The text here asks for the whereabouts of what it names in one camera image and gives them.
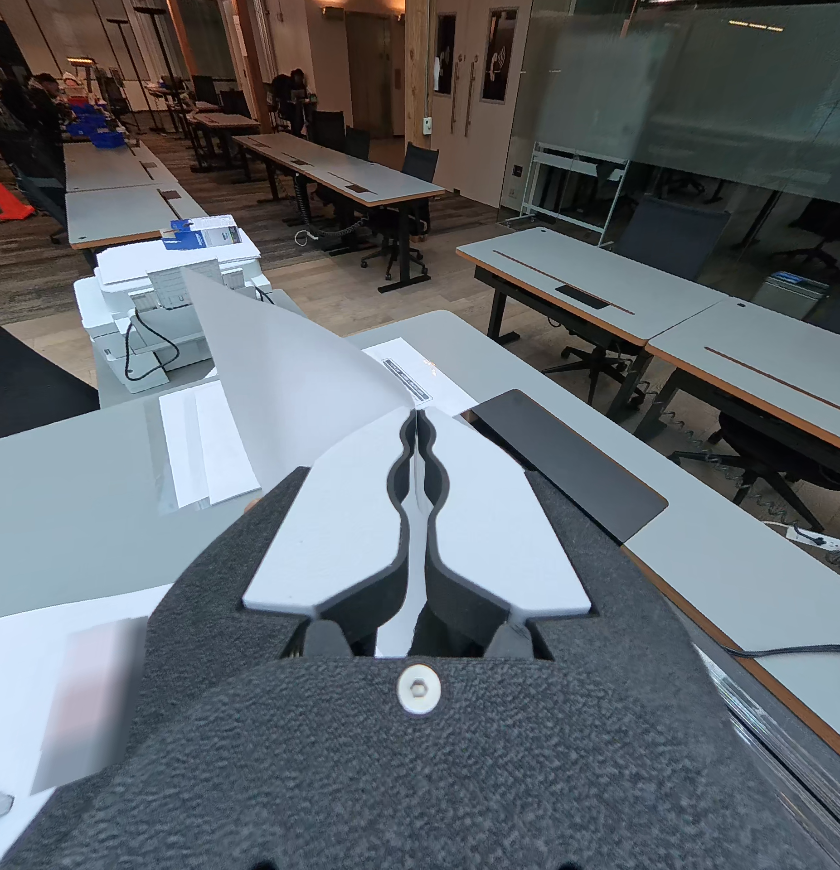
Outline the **blue white box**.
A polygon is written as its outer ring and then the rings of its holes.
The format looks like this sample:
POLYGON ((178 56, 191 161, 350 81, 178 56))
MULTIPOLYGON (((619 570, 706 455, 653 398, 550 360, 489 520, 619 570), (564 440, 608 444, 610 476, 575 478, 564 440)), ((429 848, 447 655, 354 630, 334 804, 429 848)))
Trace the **blue white box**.
POLYGON ((194 251, 241 243, 240 230, 231 215, 173 220, 160 230, 167 249, 194 251))

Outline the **light wooden column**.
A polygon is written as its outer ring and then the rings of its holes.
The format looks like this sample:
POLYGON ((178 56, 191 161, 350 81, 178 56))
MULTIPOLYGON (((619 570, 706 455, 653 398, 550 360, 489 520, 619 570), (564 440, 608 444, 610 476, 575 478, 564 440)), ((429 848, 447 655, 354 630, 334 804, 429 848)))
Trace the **light wooden column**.
POLYGON ((431 135, 425 132, 430 117, 430 37, 435 1, 405 2, 404 125, 406 143, 429 149, 431 135))

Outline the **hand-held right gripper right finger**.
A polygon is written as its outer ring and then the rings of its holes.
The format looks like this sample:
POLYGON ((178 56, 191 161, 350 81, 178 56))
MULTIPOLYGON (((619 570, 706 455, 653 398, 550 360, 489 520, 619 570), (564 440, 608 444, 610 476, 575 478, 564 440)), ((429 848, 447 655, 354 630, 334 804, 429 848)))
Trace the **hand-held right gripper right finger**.
POLYGON ((427 604, 446 625, 581 617, 591 602, 523 467, 435 407, 417 416, 425 464, 427 604))

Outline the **blue plastic bin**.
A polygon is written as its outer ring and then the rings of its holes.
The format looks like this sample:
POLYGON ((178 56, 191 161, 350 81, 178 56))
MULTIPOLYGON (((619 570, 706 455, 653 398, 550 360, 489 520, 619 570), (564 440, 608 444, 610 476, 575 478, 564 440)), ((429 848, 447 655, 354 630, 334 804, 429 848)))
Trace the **blue plastic bin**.
POLYGON ((124 132, 101 108, 91 103, 71 102, 73 121, 66 125, 66 134, 85 138, 96 148, 112 150, 126 145, 124 132))

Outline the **white power strip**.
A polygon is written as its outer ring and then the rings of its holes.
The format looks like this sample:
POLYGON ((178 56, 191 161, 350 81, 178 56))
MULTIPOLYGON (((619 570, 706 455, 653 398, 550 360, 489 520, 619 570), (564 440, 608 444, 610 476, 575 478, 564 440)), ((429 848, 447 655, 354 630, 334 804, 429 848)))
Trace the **white power strip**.
POLYGON ((785 538, 795 544, 812 548, 815 555, 840 574, 840 538, 831 538, 814 530, 803 530, 797 524, 786 527, 785 538))

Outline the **grey bin blue lid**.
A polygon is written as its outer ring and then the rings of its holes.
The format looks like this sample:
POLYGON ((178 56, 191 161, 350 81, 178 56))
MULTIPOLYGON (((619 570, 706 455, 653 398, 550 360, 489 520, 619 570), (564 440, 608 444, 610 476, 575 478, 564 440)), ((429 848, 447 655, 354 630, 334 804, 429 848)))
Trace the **grey bin blue lid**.
POLYGON ((828 284, 787 271, 766 277, 752 297, 754 305, 804 320, 830 293, 828 284))

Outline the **black board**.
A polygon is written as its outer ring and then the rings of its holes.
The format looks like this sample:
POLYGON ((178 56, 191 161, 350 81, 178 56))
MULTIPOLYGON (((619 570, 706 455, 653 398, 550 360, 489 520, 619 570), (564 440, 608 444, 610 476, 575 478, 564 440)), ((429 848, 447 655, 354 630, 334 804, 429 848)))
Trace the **black board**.
POLYGON ((29 65, 13 38, 11 30, 2 20, 0 20, 0 69, 7 75, 12 74, 16 69, 30 73, 29 65))

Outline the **printed white paper sheet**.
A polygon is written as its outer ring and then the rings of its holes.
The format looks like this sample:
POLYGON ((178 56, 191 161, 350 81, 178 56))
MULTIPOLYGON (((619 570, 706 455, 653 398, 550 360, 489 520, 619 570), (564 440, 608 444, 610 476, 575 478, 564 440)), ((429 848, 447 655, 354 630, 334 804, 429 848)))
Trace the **printed white paper sheet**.
POLYGON ((56 788, 122 759, 146 624, 170 585, 0 618, 0 855, 56 788))

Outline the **black wall poster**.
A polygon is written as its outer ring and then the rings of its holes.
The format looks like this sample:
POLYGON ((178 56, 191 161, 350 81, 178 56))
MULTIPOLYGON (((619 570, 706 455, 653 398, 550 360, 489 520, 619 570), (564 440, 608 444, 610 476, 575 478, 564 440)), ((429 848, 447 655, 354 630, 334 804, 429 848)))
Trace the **black wall poster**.
POLYGON ((456 62, 455 12, 437 15, 436 44, 433 62, 433 89, 436 94, 450 96, 453 91, 454 66, 456 62))
POLYGON ((518 8, 490 11, 481 87, 483 101, 505 102, 517 19, 518 8))

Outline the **white paper black strip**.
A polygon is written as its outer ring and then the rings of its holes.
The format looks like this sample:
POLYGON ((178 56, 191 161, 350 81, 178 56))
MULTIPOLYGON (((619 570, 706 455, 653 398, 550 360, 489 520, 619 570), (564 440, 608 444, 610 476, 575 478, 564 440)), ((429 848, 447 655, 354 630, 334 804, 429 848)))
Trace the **white paper black strip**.
POLYGON ((363 352, 402 382, 417 410, 435 407, 455 417, 476 405, 469 393, 401 337, 365 348, 363 352))

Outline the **white printer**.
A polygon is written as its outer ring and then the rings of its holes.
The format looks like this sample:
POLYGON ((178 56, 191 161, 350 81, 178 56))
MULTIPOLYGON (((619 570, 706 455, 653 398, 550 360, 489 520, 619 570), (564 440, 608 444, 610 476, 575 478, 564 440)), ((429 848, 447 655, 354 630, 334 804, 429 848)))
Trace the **white printer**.
POLYGON ((93 276, 75 283, 82 324, 90 340, 99 339, 99 350, 105 349, 105 335, 116 332, 118 319, 130 320, 125 333, 126 382, 139 382, 158 369, 174 367, 180 356, 175 338, 193 342, 188 347, 202 359, 212 357, 183 269, 256 301, 256 287, 272 287, 263 274, 258 249, 241 230, 240 235, 239 245, 199 250, 167 249, 162 238, 111 247, 97 255, 93 276), (175 354, 169 359, 160 356, 153 368, 142 372, 136 357, 143 349, 164 353, 165 343, 175 354))

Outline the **white metal rack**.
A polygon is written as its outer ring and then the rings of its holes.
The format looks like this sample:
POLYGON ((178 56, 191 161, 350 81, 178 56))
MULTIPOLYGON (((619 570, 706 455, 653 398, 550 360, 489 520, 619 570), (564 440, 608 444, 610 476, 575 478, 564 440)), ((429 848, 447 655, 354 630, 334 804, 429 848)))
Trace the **white metal rack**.
POLYGON ((535 142, 520 218, 548 224, 567 223, 609 247, 610 223, 631 168, 627 158, 611 158, 535 142))

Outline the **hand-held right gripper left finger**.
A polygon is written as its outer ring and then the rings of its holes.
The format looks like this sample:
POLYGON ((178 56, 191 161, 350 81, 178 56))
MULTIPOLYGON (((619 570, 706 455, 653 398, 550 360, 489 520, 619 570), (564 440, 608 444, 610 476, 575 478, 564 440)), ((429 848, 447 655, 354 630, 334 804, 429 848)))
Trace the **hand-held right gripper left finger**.
POLYGON ((389 620, 401 609, 415 425, 395 410, 317 459, 244 593, 248 610, 389 620))

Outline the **grey office desk wood edge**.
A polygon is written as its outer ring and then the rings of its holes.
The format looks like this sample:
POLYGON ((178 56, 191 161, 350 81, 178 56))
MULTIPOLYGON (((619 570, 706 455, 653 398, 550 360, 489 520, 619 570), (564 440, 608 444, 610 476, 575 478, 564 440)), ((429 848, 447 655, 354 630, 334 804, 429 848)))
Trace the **grey office desk wood edge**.
POLYGON ((738 299, 724 299, 653 338, 675 366, 634 434, 660 431, 679 391, 720 408, 721 395, 760 409, 840 451, 840 335, 738 299))
POLYGON ((601 346, 622 338, 642 350, 625 374, 607 416, 619 421, 638 408, 636 393, 652 355, 651 339, 724 298, 716 290, 545 227, 462 245, 456 253, 476 267, 475 278, 494 290, 487 336, 502 345, 508 299, 580 332, 601 346))
POLYGON ((147 186, 172 177, 142 141, 113 149, 91 142, 66 143, 63 152, 67 193, 147 186))
POLYGON ((179 184, 148 184, 66 194, 67 233, 75 250, 160 237, 178 219, 208 215, 179 184))
POLYGON ((196 113, 187 118, 195 166, 191 171, 206 173, 220 169, 235 169, 233 144, 236 136, 258 134, 260 126, 242 115, 196 113))
POLYGON ((400 279, 398 282, 389 280, 378 291, 385 293, 431 279, 425 263, 410 255, 409 206, 444 194, 444 188, 288 133, 236 136, 234 140, 241 149, 255 153, 268 164, 277 164, 293 176, 302 217, 302 227, 296 237, 317 241, 325 235, 347 235, 360 225, 360 221, 356 221, 338 231, 315 228, 306 208, 307 197, 303 186, 306 181, 321 184, 367 210, 395 205, 399 216, 396 250, 400 279))

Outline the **brown wooden post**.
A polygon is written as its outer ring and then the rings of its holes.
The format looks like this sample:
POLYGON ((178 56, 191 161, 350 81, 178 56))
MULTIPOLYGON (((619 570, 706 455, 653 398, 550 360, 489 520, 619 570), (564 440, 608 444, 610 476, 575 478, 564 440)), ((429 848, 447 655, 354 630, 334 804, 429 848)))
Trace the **brown wooden post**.
POLYGON ((273 132, 271 117, 267 107, 266 93, 262 80, 257 44, 252 28, 253 15, 248 1, 235 1, 240 19, 243 44, 247 55, 246 69, 252 93, 253 105, 256 110, 258 124, 263 135, 273 132))

